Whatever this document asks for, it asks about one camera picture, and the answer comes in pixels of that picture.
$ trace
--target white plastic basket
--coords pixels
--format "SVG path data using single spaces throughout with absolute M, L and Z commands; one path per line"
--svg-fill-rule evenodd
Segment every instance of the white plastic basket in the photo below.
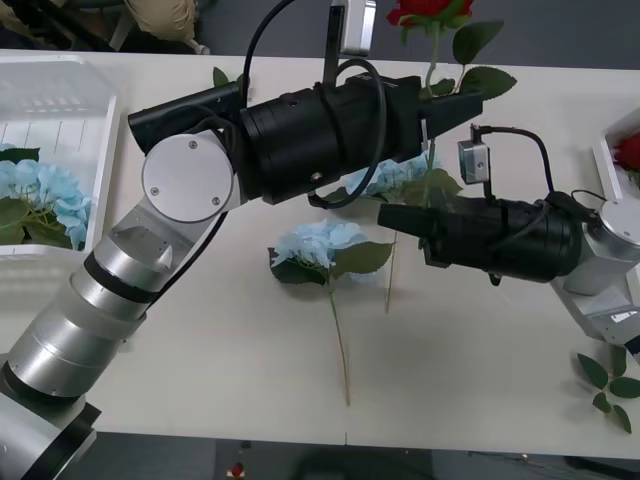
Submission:
M 40 148 L 40 161 L 69 169 L 91 197 L 83 251 L 0 246 L 0 262 L 84 258 L 102 236 L 120 111 L 116 90 L 80 57 L 0 57 L 0 142 Z
M 624 200 L 625 203 L 640 205 L 640 189 L 613 161 L 616 145 L 639 131 L 640 109 L 607 128 L 593 146 L 602 191 L 607 200 Z M 640 266 L 627 274 L 627 283 L 633 302 L 640 305 Z

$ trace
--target artificial flower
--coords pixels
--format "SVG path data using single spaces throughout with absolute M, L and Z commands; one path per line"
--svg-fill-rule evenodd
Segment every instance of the artificial flower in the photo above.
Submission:
M 304 263 L 320 265 L 329 269 L 335 251 L 367 241 L 355 223 L 340 224 L 329 220 L 320 223 L 299 225 L 286 234 L 275 246 L 278 255 L 273 259 L 272 267 L 287 259 L 296 259 Z

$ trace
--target black cylinder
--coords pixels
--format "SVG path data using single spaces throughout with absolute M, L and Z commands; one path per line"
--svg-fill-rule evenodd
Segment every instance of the black cylinder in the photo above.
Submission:
M 457 198 L 453 211 L 382 205 L 378 223 L 423 238 L 428 264 L 549 282 L 578 264 L 578 220 L 541 204 Z
M 384 82 L 388 115 L 382 158 L 407 160 L 421 151 L 420 80 Z M 337 88 L 317 84 L 243 110 L 251 170 L 260 174 L 252 183 L 260 185 L 266 202 L 276 204 L 368 167 L 377 114 L 376 91 L 366 76 Z

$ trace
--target flower petal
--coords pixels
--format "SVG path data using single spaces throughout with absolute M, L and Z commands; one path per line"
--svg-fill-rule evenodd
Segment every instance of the flower petal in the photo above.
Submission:
M 69 215 L 58 215 L 57 220 L 65 227 L 77 227 L 82 224 L 82 221 L 78 217 L 72 217 Z
M 78 250 L 80 244 L 87 241 L 87 227 L 85 227 L 84 224 L 78 225 L 69 230 L 68 235 L 71 240 L 71 248 Z

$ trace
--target wire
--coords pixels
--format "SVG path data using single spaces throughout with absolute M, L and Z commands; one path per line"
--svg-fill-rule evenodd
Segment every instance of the wire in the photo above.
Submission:
M 540 153 L 542 154 L 542 163 L 544 164 L 544 175 L 547 179 L 547 187 L 549 188 L 549 192 L 555 192 L 553 188 L 553 178 L 551 177 L 551 164 L 549 162 L 549 154 L 547 153 L 547 147 L 545 147 L 542 139 L 533 132 L 528 130 L 523 130 L 521 128 L 513 128 L 513 127 L 490 127 L 484 126 L 479 127 L 479 131 L 482 135 L 487 133 L 511 133 L 514 135 L 521 135 L 523 137 L 530 138 L 538 145 L 540 149 Z
M 249 78 L 251 73 L 251 61 L 253 60 L 253 55 L 256 51 L 256 47 L 258 46 L 258 42 L 260 41 L 260 37 L 267 29 L 271 21 L 276 18 L 276 16 L 285 8 L 287 8 L 290 4 L 295 2 L 295 0 L 282 0 L 278 3 L 273 9 L 267 14 L 266 17 L 260 22 L 260 25 L 256 29 L 253 37 L 251 38 L 251 42 L 249 43 L 249 48 L 247 49 L 247 55 L 244 57 L 244 69 L 242 70 L 242 78 L 244 81 L 242 82 L 242 106 L 247 108 L 247 102 L 249 101 Z
M 220 227 L 222 227 L 222 224 L 224 223 L 224 220 L 227 218 L 228 214 L 229 214 L 229 212 L 223 212 L 223 213 L 220 214 L 220 216 L 218 217 L 218 221 L 215 223 L 215 225 L 213 226 L 211 231 L 207 234 L 207 236 L 205 237 L 204 241 L 200 244 L 198 249 L 195 252 L 193 252 L 193 255 L 191 255 L 189 257 L 189 260 L 187 260 L 185 262 L 185 264 L 182 266 L 182 268 L 180 270 L 178 270 L 173 275 L 173 277 L 171 277 L 169 279 L 169 281 L 164 285 L 164 287 L 162 287 L 160 289 L 160 291 L 158 292 L 158 295 L 153 300 L 153 302 L 151 302 L 151 305 L 149 305 L 149 307 L 151 307 L 154 303 L 156 303 L 158 300 L 160 300 L 162 298 L 162 296 L 165 293 L 167 293 L 167 290 L 169 290 L 171 287 L 173 287 L 173 285 L 178 280 L 180 280 L 180 278 L 182 278 L 182 276 L 187 272 L 187 270 L 189 270 L 191 268 L 191 266 L 200 257 L 200 255 L 202 255 L 202 253 L 207 249 L 207 247 L 209 246 L 209 244 L 211 243 L 213 238 L 216 236 L 216 234 L 218 233 L 218 230 L 220 230 Z
M 544 142 L 538 135 L 528 130 L 523 130 L 521 128 L 492 127 L 488 125 L 478 127 L 478 132 L 480 133 L 480 136 L 486 135 L 489 133 L 511 133 L 513 135 L 521 135 L 523 137 L 530 138 L 531 140 L 536 142 L 536 144 L 538 145 L 538 148 L 540 149 L 540 154 L 542 155 L 542 163 L 544 165 L 544 175 L 547 180 L 547 188 L 549 189 L 549 193 L 555 192 L 555 189 L 553 187 L 553 178 L 551 177 L 551 163 L 549 162 L 549 153 L 547 152 L 547 147 L 545 147 Z M 531 232 L 536 225 L 538 225 L 540 222 L 544 221 L 547 218 L 547 215 L 549 214 L 550 210 L 551 210 L 551 205 L 549 204 L 549 202 L 543 201 L 542 208 L 540 209 L 538 214 L 528 224 L 526 224 L 517 232 L 499 240 L 493 245 L 490 245 L 488 247 L 489 250 L 495 252 L 509 245 L 514 240 L 524 237 L 529 232 Z
M 216 113 L 213 110 L 211 110 L 210 108 L 205 107 L 204 105 L 197 105 L 197 104 L 192 104 L 192 103 L 188 103 L 186 105 L 180 105 L 179 107 L 176 107 L 176 108 L 173 108 L 171 110 L 168 110 L 168 111 L 162 113 L 162 115 L 160 115 L 158 118 L 156 118 L 153 121 L 153 123 L 151 124 L 151 127 L 149 128 L 149 131 L 151 132 L 151 134 L 147 137 L 147 141 L 146 141 L 146 150 L 147 150 L 147 152 L 149 152 L 157 143 L 160 143 L 160 141 L 156 142 L 155 140 L 158 138 L 158 136 L 160 136 L 161 129 L 159 127 L 161 125 L 161 122 L 163 120 L 166 120 L 166 118 L 169 115 L 174 115 L 175 113 L 177 113 L 177 112 L 179 112 L 181 110 L 189 110 L 189 109 L 200 110 L 201 112 L 206 114 L 208 117 L 214 117 L 214 116 L 217 117 Z
M 378 167 L 378 164 L 382 160 L 382 156 L 384 154 L 384 144 L 387 137 L 387 99 L 385 96 L 384 82 L 382 81 L 382 78 L 380 78 L 380 74 L 375 69 L 375 67 L 371 63 L 361 58 L 353 58 L 351 60 L 347 60 L 338 67 L 337 74 L 340 75 L 347 68 L 355 66 L 364 68 L 369 73 L 369 75 L 371 75 L 371 78 L 375 84 L 376 96 L 378 98 L 378 125 L 377 129 L 375 130 L 375 133 L 377 135 L 376 146 L 373 151 L 373 156 L 371 157 L 372 160 L 371 164 L 369 165 L 369 169 L 365 173 L 362 181 L 358 184 L 356 189 L 347 197 L 337 202 L 328 202 L 315 193 L 309 194 L 309 202 L 314 207 L 324 208 L 325 210 L 342 208 L 356 200 L 360 196 L 360 194 L 364 192 L 364 189 L 367 188 L 367 185 L 369 185 L 369 182 L 371 181 L 371 178 L 373 178 L 373 174 L 375 173 L 376 168 Z
M 603 202 L 607 201 L 607 199 L 604 198 L 602 195 L 598 195 L 597 193 L 592 192 L 591 190 L 583 190 L 581 188 L 571 192 L 571 198 L 573 198 L 574 200 L 576 200 L 576 197 L 575 197 L 576 193 L 586 193 L 587 195 L 591 195 L 592 197 L 596 197 L 597 199 L 602 200 Z
M 496 242 L 495 244 L 489 246 L 489 250 L 491 250 L 491 251 L 499 250 L 499 249 L 501 249 L 503 247 L 506 247 L 507 245 L 509 245 L 514 240 L 517 240 L 518 238 L 524 237 L 531 230 L 533 230 L 533 228 L 536 225 L 538 225 L 545 218 L 547 218 L 547 215 L 549 214 L 550 210 L 551 210 L 551 205 L 549 204 L 549 202 L 543 202 L 542 208 L 540 209 L 538 214 L 529 223 L 527 223 L 524 227 L 522 227 L 520 230 L 518 230 L 514 234 L 509 235 L 508 237 L 503 238 L 499 242 Z

